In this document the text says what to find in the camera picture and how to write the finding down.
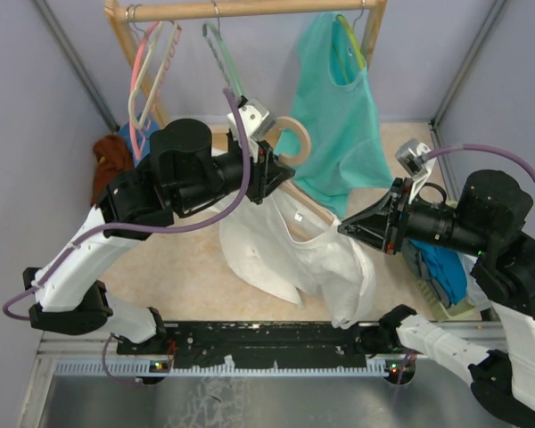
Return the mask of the white t-shirt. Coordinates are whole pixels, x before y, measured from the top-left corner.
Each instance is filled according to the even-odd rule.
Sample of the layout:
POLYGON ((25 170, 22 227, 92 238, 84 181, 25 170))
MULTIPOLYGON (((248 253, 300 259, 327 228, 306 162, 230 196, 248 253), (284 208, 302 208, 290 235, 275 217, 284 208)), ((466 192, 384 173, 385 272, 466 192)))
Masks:
POLYGON ((280 185, 260 205, 243 200, 219 223, 227 265, 243 281, 302 305, 320 295, 336 328, 346 329, 373 307, 374 262, 353 239, 339 234, 337 217, 321 219, 280 185))

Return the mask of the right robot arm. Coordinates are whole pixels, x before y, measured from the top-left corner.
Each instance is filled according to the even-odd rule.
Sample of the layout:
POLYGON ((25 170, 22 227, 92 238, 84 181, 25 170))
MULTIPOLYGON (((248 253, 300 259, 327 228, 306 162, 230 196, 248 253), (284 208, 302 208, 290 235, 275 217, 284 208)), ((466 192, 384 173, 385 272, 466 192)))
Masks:
POLYGON ((414 240, 475 257, 471 274, 499 316, 506 350, 467 342, 406 305, 380 318, 383 347, 427 356, 466 383, 488 413, 535 427, 535 239, 523 231, 532 198, 499 170, 472 173, 456 207, 412 196, 412 184, 396 179, 339 232, 387 254, 414 240))

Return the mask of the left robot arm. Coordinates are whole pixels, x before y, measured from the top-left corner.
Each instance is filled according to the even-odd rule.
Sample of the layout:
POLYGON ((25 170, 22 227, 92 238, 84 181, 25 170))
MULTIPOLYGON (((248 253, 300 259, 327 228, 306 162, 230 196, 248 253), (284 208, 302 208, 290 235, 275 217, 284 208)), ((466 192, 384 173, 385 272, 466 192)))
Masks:
POLYGON ((123 254, 153 235, 242 190, 260 204, 293 170, 265 141, 258 156, 243 156, 229 132, 228 150, 213 155, 210 129, 196 119, 177 119, 150 138, 150 152, 101 191, 69 245, 41 269, 27 268, 24 285, 35 286, 29 322, 37 330, 66 335, 106 331, 146 352, 166 347, 168 333, 156 309, 141 308, 107 292, 100 276, 123 254))

